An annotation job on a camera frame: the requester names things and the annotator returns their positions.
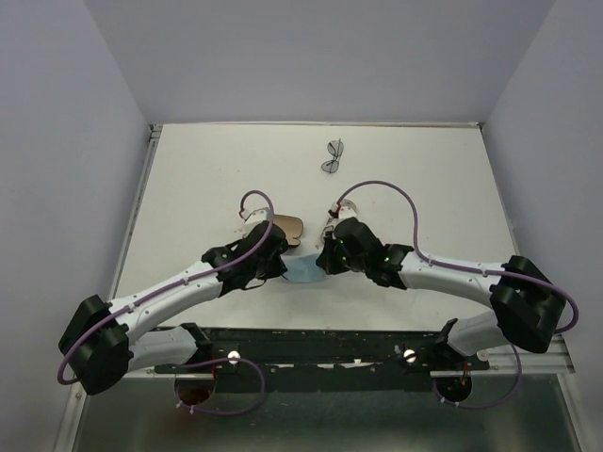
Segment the blue cleaning cloth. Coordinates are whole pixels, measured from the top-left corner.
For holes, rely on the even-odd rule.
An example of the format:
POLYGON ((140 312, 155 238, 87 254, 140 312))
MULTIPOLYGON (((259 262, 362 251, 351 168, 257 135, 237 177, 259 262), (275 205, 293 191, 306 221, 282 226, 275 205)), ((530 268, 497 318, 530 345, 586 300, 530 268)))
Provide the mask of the blue cleaning cloth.
POLYGON ((317 265, 317 254, 284 259, 286 271, 282 277, 290 283, 318 283, 326 279, 325 271, 317 265))

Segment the black glasses case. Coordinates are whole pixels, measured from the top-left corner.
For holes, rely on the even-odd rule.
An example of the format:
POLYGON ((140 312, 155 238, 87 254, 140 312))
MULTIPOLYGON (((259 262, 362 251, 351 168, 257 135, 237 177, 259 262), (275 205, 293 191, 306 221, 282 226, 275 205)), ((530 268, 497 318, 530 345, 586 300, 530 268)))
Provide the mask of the black glasses case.
POLYGON ((273 223, 285 233, 287 245, 290 249, 295 249, 301 244, 304 232, 304 224, 301 218, 275 215, 273 223))

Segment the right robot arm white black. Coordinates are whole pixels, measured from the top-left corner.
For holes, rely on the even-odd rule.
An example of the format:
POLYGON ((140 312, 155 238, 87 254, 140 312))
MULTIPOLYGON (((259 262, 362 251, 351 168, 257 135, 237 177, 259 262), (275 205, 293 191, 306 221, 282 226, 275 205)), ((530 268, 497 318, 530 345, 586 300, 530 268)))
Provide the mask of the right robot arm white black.
POLYGON ((524 257, 479 266, 438 265, 411 246, 382 243, 357 218, 325 226, 321 242, 317 265, 328 275, 359 272, 380 287, 434 291, 486 307, 481 315, 452 318, 436 336, 433 357, 446 369, 505 345, 545 353, 557 333, 566 302, 524 257))

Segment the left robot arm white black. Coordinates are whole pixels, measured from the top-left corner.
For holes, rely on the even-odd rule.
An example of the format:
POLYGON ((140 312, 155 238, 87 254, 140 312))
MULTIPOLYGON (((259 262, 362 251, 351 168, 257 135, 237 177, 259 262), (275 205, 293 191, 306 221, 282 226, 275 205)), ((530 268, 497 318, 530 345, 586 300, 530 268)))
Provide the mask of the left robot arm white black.
POLYGON ((208 250, 193 265, 134 295, 103 301, 97 295, 77 307, 58 348, 63 360, 57 371, 73 371, 90 396, 111 388, 127 373, 158 365, 182 365, 202 370, 209 350, 194 327, 160 329, 160 324, 185 310, 244 290, 254 281, 278 278, 285 272, 281 258, 287 250, 285 232, 264 220, 243 238, 208 250))

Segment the marbled glasses case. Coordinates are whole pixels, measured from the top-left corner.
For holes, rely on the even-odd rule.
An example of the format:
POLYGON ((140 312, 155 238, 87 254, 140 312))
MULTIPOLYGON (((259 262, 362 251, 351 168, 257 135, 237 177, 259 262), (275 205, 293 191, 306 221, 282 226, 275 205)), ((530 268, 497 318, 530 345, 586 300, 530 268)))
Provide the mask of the marbled glasses case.
POLYGON ((317 242, 315 244, 315 249, 316 250, 322 250, 323 249, 327 238, 330 237, 333 234, 335 227, 341 221, 343 221, 343 220, 341 220, 341 221, 330 221, 329 220, 329 215, 328 215, 328 210, 327 210, 326 220, 325 220, 324 225, 322 226, 322 228, 321 228, 321 230, 319 232, 318 240, 317 240, 317 242))

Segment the dark wire-frame sunglasses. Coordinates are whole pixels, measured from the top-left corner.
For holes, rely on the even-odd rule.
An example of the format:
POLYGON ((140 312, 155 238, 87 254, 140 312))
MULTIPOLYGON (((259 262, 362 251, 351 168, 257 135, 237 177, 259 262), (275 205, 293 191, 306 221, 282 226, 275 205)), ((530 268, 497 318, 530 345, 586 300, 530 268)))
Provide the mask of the dark wire-frame sunglasses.
POLYGON ((344 143, 341 139, 332 140, 327 144, 330 158, 322 163, 321 170, 328 174, 335 174, 339 169, 341 156, 344 152, 344 143))

